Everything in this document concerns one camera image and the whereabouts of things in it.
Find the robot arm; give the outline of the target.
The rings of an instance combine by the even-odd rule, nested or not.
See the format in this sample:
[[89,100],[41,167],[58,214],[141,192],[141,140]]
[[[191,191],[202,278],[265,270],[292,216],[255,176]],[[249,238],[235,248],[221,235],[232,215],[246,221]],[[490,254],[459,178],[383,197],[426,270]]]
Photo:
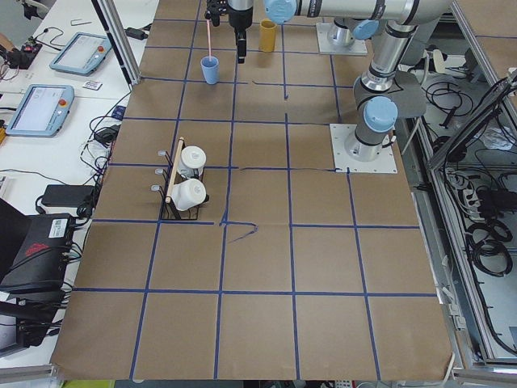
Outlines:
[[[267,17],[274,23],[283,24],[295,15],[301,15],[302,1],[264,1]],[[246,30],[253,19],[253,1],[207,1],[204,17],[211,20],[214,27],[220,25],[222,15],[229,16],[237,47],[237,63],[246,59]],[[328,40],[334,46],[350,46],[354,40],[369,39],[377,31],[379,21],[373,19],[334,18],[328,32]]]
[[419,25],[437,20],[450,5],[449,1],[264,2],[267,16],[277,24],[286,23],[295,16],[387,22],[368,69],[354,85],[359,122],[344,146],[354,160],[361,162],[376,159],[385,136],[399,116],[389,90],[414,33]]

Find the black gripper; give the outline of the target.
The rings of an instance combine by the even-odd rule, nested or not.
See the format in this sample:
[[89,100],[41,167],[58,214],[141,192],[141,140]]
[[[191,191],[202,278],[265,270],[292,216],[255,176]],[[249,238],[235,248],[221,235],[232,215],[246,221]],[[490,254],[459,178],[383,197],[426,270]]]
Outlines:
[[[253,22],[253,0],[228,0],[229,23],[234,29],[247,29]],[[221,23],[221,16],[225,14],[225,0],[207,0],[204,17],[211,21],[214,27]],[[237,63],[244,64],[247,54],[246,30],[235,30],[237,47]]]

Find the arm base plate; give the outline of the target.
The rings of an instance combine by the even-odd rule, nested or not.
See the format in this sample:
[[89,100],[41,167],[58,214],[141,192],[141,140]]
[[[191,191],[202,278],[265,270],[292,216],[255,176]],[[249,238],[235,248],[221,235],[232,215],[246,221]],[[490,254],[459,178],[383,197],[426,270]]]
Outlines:
[[317,23],[317,41],[319,53],[328,55],[366,56],[367,45],[364,40],[357,40],[347,28],[335,23]]
[[389,135],[379,145],[365,145],[355,137],[355,124],[331,124],[334,169],[340,173],[397,174]]

